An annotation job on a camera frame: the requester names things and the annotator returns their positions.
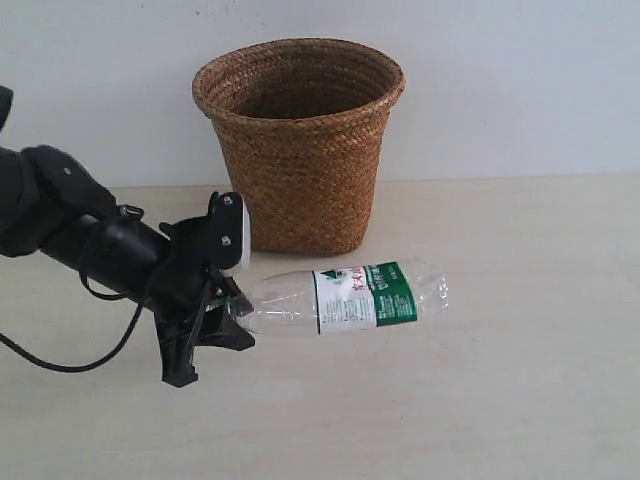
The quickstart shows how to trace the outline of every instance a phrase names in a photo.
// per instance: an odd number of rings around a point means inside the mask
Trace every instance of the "basket rim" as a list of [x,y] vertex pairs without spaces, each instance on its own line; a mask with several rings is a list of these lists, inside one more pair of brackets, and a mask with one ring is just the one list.
[[[250,117],[246,115],[240,115],[231,110],[221,108],[215,105],[206,105],[205,99],[207,97],[206,91],[204,91],[204,82],[201,81],[206,72],[213,66],[229,59],[242,57],[245,54],[255,53],[256,51],[268,48],[268,47],[283,47],[283,46],[296,46],[296,45],[339,45],[342,47],[348,47],[351,49],[360,50],[366,52],[371,57],[377,58],[380,64],[383,65],[393,75],[393,85],[386,90],[386,92],[371,102],[361,105],[356,108],[345,110],[342,112],[336,112],[325,115],[316,115],[304,118],[261,118]],[[272,40],[268,42],[257,43],[242,47],[231,52],[220,55],[213,60],[210,60],[205,65],[200,67],[193,77],[191,84],[192,97],[198,107],[198,109],[210,120],[220,121],[225,123],[232,123],[236,125],[251,126],[260,129],[278,129],[280,127],[287,128],[320,128],[322,126],[332,126],[336,124],[357,124],[361,121],[370,118],[373,114],[376,114],[383,110],[388,110],[393,107],[398,101],[400,95],[403,93],[406,86],[405,74],[402,67],[389,55],[375,48],[363,45],[350,40],[344,40],[339,38],[322,38],[322,37],[301,37],[301,38],[284,38],[279,40]]]

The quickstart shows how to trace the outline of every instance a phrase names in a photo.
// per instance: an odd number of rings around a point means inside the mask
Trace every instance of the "white wall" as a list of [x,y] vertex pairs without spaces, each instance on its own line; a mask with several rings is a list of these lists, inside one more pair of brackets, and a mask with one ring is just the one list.
[[226,182],[192,77],[296,36],[405,68],[381,179],[640,171],[637,0],[4,0],[1,142],[67,149],[109,186]]

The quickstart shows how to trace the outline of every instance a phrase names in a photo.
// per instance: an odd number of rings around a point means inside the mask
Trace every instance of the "plastic bottle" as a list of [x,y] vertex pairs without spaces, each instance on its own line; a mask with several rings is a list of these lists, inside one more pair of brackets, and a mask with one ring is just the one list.
[[[266,278],[245,294],[254,311],[236,316],[237,322],[252,333],[278,337],[421,321],[448,306],[445,276],[420,259],[295,271]],[[233,315],[234,306],[229,308]]]

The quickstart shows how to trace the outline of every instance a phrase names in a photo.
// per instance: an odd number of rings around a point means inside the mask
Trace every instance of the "wire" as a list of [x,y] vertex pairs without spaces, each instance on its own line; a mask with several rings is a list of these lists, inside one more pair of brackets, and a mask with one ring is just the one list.
[[[98,298],[102,298],[105,300],[116,300],[116,299],[120,299],[117,297],[120,297],[121,295],[104,295],[104,294],[100,294],[98,292],[95,292],[93,290],[91,290],[91,288],[88,286],[88,282],[87,282],[87,277],[86,277],[86,267],[88,266],[88,260],[87,257],[89,257],[89,255],[86,255],[86,253],[94,253],[94,250],[92,248],[89,248],[90,245],[88,245],[89,243],[93,243],[95,241],[95,239],[97,238],[97,235],[95,235],[95,232],[101,232],[103,231],[105,228],[107,228],[112,222],[114,221],[114,219],[111,220],[106,220],[101,222],[96,230],[94,230],[93,234],[90,235],[89,239],[87,239],[87,243],[85,244],[85,248],[83,250],[83,255],[81,257],[81,261],[79,262],[79,274],[80,274],[80,278],[82,280],[83,285],[85,286],[85,288],[87,288],[87,290],[89,290],[92,295],[98,297]],[[40,367],[40,368],[44,368],[45,370],[51,370],[54,372],[59,372],[59,373],[84,373],[84,372],[88,372],[90,370],[94,370],[98,367],[101,367],[102,365],[104,365],[105,363],[107,363],[108,361],[112,360],[116,355],[118,355],[122,349],[124,348],[124,346],[127,344],[127,342],[129,341],[129,338],[131,338],[131,334],[133,333],[134,329],[136,328],[136,325],[138,324],[138,320],[140,320],[140,317],[142,315],[142,311],[144,310],[144,305],[149,297],[149,292],[151,290],[151,287],[153,285],[153,282],[156,278],[157,273],[162,269],[162,267],[164,266],[165,262],[162,262],[161,264],[159,264],[153,271],[153,273],[151,274],[151,276],[149,277],[149,281],[147,282],[147,285],[145,286],[145,291],[140,299],[140,301],[138,302],[137,306],[136,306],[136,310],[133,314],[133,317],[131,318],[131,321],[129,322],[129,326],[127,327],[127,329],[124,332],[124,335],[122,336],[122,338],[120,339],[120,341],[117,343],[117,345],[109,352],[107,353],[104,357],[91,362],[89,364],[86,365],[58,365],[55,363],[51,363],[51,362],[47,362],[45,360],[42,360],[41,358],[36,357],[35,355],[33,355],[32,353],[28,352],[27,350],[25,350],[23,347],[21,347],[20,345],[18,345],[16,342],[14,342],[13,340],[11,340],[9,337],[7,337],[6,335],[0,333],[0,343],[4,344],[6,347],[8,347],[9,349],[11,349],[13,352],[17,353],[18,355],[20,355],[22,358],[24,358],[25,360],[27,360],[28,362]]]

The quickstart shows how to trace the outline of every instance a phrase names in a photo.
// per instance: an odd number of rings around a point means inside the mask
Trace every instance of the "bottle label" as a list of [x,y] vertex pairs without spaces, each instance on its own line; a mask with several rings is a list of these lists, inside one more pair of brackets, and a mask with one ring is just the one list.
[[397,262],[313,272],[318,333],[415,322],[411,288]]

